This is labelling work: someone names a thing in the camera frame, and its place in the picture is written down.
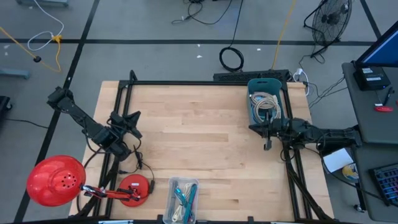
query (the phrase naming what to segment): wooden tabletop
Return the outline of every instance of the wooden tabletop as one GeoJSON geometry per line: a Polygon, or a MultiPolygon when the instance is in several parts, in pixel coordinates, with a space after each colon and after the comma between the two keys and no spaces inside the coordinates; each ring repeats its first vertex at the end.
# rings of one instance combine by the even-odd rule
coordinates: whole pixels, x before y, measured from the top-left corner
{"type": "MultiPolygon", "coordinates": [[[[103,82],[94,115],[97,122],[106,124],[117,87],[118,82],[103,82]]],[[[293,115],[310,121],[304,86],[288,83],[288,88],[293,115]]],[[[137,125],[143,135],[140,151],[154,171],[156,185],[140,207],[125,207],[115,200],[111,218],[156,219],[165,212],[169,178],[191,177],[199,181],[197,220],[245,221],[253,216],[255,221],[293,221],[286,168],[279,156],[282,145],[273,139],[272,149],[264,151],[264,139],[248,129],[246,91],[245,86],[134,86],[129,113],[142,113],[137,125]]],[[[124,140],[130,148],[137,144],[129,134],[124,140]]],[[[86,148],[83,163],[91,155],[86,148]]],[[[319,156],[309,150],[301,155],[308,191],[333,217],[319,156]]],[[[102,163],[103,155],[89,163],[86,184],[98,185],[102,163]]],[[[119,168],[132,171],[136,163],[130,156],[119,168]]],[[[137,174],[152,177],[146,167],[137,174]]],[[[118,175],[116,186],[126,176],[118,175]]],[[[81,206],[89,199],[80,198],[81,206]]],[[[75,213],[73,201],[70,214],[75,213]]],[[[300,214],[305,217],[302,203],[300,214]]]]}

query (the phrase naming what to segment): blue basket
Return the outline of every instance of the blue basket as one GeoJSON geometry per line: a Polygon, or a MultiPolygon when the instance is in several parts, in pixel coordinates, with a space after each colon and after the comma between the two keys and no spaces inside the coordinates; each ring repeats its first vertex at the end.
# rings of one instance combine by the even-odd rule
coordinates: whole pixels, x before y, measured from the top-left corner
{"type": "Polygon", "coordinates": [[[282,83],[275,78],[255,78],[248,82],[248,95],[246,97],[248,103],[248,113],[250,125],[257,124],[254,120],[254,115],[252,112],[250,95],[255,92],[265,92],[271,95],[275,95],[278,98],[278,104],[280,106],[280,118],[284,120],[284,109],[282,106],[282,100],[280,98],[279,92],[282,88],[282,83]]]}

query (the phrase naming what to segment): red lamp shade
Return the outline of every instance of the red lamp shade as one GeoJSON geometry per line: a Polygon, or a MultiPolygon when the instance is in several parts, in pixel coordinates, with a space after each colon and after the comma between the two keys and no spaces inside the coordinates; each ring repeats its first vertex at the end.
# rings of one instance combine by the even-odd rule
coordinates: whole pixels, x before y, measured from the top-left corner
{"type": "Polygon", "coordinates": [[[72,201],[86,181],[82,164],[71,156],[53,156],[35,166],[27,179],[27,193],[43,206],[72,201]]]}

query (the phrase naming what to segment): yellow cable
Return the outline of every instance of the yellow cable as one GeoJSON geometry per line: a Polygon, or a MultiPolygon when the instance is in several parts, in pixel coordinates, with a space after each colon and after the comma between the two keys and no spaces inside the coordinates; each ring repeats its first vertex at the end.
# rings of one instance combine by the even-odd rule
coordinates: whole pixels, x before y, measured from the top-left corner
{"type": "Polygon", "coordinates": [[[287,18],[285,20],[284,28],[282,29],[282,32],[280,33],[280,36],[279,36],[278,44],[276,46],[276,51],[275,51],[274,63],[272,63],[271,70],[274,69],[274,66],[275,66],[275,63],[276,63],[276,59],[278,57],[279,44],[280,44],[280,41],[282,40],[282,37],[283,37],[285,29],[286,29],[287,22],[289,21],[289,17],[290,17],[290,15],[293,12],[293,8],[294,8],[295,4],[296,4],[296,0],[293,0],[292,6],[290,7],[289,13],[287,14],[287,18]]]}
{"type": "MultiPolygon", "coordinates": [[[[20,44],[20,43],[19,43],[16,39],[14,39],[10,34],[8,34],[7,31],[4,30],[2,27],[0,27],[0,30],[1,30],[1,32],[3,32],[8,38],[10,38],[12,41],[14,41],[20,48],[22,48],[27,54],[29,54],[32,58],[36,58],[36,57],[37,57],[37,56],[34,55],[32,52],[28,51],[22,44],[20,44]]],[[[59,61],[58,61],[58,57],[59,57],[60,51],[61,51],[61,38],[62,38],[61,35],[56,35],[56,36],[54,36],[54,37],[52,38],[52,40],[54,40],[54,41],[56,41],[56,42],[58,43],[58,52],[57,52],[57,54],[56,54],[56,56],[55,56],[55,61],[56,61],[57,65],[58,65],[58,70],[52,68],[51,66],[49,66],[49,65],[47,65],[46,63],[44,63],[43,61],[41,61],[41,64],[42,64],[43,66],[45,66],[46,68],[48,68],[48,69],[50,69],[50,70],[52,70],[52,71],[54,71],[54,72],[58,72],[58,73],[61,72],[61,65],[60,65],[60,63],[59,63],[59,61]]]]}

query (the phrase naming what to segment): blue screen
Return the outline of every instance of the blue screen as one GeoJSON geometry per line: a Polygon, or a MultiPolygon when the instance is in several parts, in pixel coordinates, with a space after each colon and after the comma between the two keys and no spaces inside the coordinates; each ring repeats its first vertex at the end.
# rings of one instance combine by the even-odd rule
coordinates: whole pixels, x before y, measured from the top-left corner
{"type": "Polygon", "coordinates": [[[398,30],[363,61],[398,66],[398,30]]]}

